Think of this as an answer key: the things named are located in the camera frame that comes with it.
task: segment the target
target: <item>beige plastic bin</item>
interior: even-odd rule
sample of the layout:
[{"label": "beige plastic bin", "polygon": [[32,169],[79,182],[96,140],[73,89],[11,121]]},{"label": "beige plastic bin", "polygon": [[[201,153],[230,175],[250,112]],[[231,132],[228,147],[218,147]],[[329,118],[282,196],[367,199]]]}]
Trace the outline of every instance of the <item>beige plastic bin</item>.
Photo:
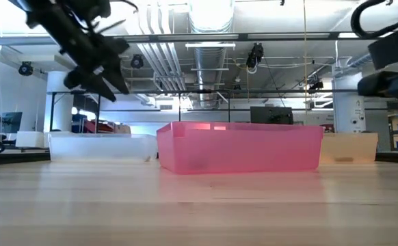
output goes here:
[{"label": "beige plastic bin", "polygon": [[377,142],[377,133],[326,133],[320,163],[374,163]]}]

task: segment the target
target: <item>wooden table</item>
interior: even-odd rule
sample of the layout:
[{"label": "wooden table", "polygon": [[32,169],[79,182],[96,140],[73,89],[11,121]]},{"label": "wooden table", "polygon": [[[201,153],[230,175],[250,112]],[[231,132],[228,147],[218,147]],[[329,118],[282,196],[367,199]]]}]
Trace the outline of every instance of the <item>wooden table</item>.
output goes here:
[{"label": "wooden table", "polygon": [[0,245],[398,245],[398,164],[196,176],[0,165]]}]

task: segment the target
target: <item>ceiling duct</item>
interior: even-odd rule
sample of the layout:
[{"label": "ceiling duct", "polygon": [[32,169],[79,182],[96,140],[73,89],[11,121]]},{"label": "ceiling duct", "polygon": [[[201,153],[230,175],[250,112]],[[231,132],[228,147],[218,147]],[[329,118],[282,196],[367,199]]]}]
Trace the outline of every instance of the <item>ceiling duct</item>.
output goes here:
[{"label": "ceiling duct", "polygon": [[[190,0],[189,19],[192,33],[229,33],[234,16],[235,0]],[[226,48],[195,48],[198,84],[200,89],[216,90],[222,77]],[[200,94],[200,106],[205,109],[218,107],[217,94]]]}]

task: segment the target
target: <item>clear plastic bin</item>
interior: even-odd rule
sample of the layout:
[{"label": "clear plastic bin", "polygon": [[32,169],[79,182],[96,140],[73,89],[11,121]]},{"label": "clear plastic bin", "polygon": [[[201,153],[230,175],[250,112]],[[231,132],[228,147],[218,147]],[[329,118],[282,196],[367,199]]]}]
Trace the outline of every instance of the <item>clear plastic bin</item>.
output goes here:
[{"label": "clear plastic bin", "polygon": [[52,161],[149,161],[157,156],[157,140],[151,135],[52,134]]},{"label": "clear plastic bin", "polygon": [[176,174],[291,172],[319,166],[323,129],[173,122],[157,131],[161,166]]}]

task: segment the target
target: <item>security camera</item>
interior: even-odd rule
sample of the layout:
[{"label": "security camera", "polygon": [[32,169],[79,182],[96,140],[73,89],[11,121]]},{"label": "security camera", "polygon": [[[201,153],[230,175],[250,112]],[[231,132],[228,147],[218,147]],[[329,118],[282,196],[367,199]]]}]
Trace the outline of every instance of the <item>security camera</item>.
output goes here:
[{"label": "security camera", "polygon": [[23,61],[18,69],[18,73],[23,76],[30,76],[34,73],[34,67],[31,66],[30,61]]},{"label": "security camera", "polygon": [[140,69],[141,67],[144,66],[143,58],[141,55],[134,55],[131,61],[131,67]]}]

